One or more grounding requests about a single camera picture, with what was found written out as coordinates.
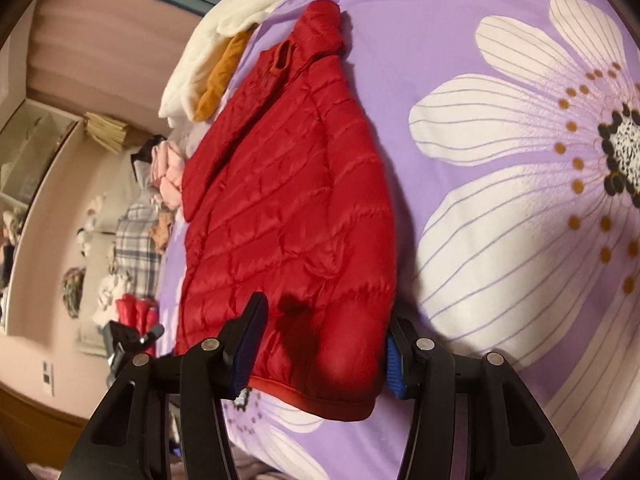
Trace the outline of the white wall shelf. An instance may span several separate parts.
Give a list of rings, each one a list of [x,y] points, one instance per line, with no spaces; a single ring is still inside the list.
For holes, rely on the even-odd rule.
[[[30,211],[58,154],[84,120],[26,99],[1,129],[1,333],[10,332],[12,286]]]

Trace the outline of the tan small garment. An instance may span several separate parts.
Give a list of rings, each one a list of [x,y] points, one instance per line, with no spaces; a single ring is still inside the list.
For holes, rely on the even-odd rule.
[[[157,220],[151,226],[150,237],[154,243],[155,251],[163,255],[166,252],[168,242],[174,226],[175,215],[172,211],[161,211]]]

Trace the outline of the red puffer jacket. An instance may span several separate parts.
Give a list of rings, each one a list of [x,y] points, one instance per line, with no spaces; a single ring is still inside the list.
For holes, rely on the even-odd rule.
[[[384,162],[344,49],[338,5],[312,2],[258,56],[186,162],[175,349],[218,335],[261,292],[267,326],[250,385],[359,422],[384,382],[396,240]]]
[[[158,304],[153,298],[138,298],[125,294],[116,300],[118,322],[137,332],[137,336],[126,332],[124,341],[127,344],[149,333],[160,320]]]

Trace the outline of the panda plush toy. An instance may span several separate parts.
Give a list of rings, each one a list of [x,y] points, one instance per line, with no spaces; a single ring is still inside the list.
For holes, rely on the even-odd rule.
[[[96,228],[96,222],[98,221],[105,199],[106,194],[103,193],[94,196],[93,199],[90,200],[90,203],[88,203],[86,207],[84,221],[76,233],[76,242],[83,257],[88,257],[89,255],[93,231]]]

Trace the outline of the beige fringed hanging cloth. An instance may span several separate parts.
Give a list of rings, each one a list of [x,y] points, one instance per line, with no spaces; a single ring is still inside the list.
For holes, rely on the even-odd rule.
[[[84,115],[85,133],[99,146],[118,154],[122,151],[129,125],[110,116],[87,112]]]

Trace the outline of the orange folded garment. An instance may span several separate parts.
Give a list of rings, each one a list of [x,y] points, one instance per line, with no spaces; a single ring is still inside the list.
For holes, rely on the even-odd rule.
[[[209,73],[206,89],[194,112],[194,122],[206,122],[214,116],[255,29],[256,25],[243,30],[227,42],[220,60]]]

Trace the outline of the pink folded garment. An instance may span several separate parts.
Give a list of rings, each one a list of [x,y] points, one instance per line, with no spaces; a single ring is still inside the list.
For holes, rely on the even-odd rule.
[[[182,205],[182,176],[186,160],[177,144],[163,141],[152,148],[150,185],[169,210]]]

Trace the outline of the plaid grey pillow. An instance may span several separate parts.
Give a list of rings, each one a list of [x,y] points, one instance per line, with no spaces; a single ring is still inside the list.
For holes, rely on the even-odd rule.
[[[130,292],[138,298],[154,298],[162,256],[156,251],[151,229],[158,211],[153,205],[137,202],[117,222],[115,269],[129,278]]]

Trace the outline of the white striped garment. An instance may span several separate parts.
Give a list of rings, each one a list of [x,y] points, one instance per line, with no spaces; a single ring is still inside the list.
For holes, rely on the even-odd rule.
[[[131,278],[128,274],[110,274],[100,281],[96,301],[98,306],[92,320],[99,328],[108,322],[118,321],[117,300],[131,292]]]

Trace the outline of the folded red puffer jacket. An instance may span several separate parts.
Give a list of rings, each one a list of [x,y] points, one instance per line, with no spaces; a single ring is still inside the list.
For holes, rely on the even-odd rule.
[[[153,298],[138,298],[125,294],[116,300],[118,322],[137,332],[137,336],[126,332],[124,341],[127,344],[149,333],[160,320],[158,304]]]

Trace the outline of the white fleece garment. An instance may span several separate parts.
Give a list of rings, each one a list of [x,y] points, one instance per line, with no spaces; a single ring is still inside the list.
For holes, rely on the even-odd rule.
[[[158,117],[171,128],[194,119],[210,72],[229,42],[240,32],[262,24],[283,0],[220,0],[196,25],[160,99]]]

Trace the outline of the black garment on pillow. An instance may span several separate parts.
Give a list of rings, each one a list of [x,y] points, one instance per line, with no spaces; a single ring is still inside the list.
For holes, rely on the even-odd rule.
[[[152,136],[151,139],[147,140],[141,148],[130,156],[131,166],[134,170],[134,177],[139,184],[143,184],[145,179],[149,177],[154,148],[165,140],[166,138],[160,134]]]

